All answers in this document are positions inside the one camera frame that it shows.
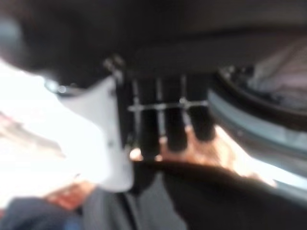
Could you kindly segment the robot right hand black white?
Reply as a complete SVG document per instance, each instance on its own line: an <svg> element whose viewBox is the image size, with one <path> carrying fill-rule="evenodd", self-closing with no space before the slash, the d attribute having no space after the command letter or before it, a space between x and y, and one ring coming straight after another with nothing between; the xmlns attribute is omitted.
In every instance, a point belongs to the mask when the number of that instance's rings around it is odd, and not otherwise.
<svg viewBox="0 0 307 230"><path fill-rule="evenodd" d="M11 65L41 75L45 87L70 112L56 141L80 171L110 191L132 186L126 144L146 158L160 140L175 150L187 146L180 108L146 109L159 73L173 73L161 47L204 43L242 30L233 11L212 0L4 0L1 53Z"/></svg>

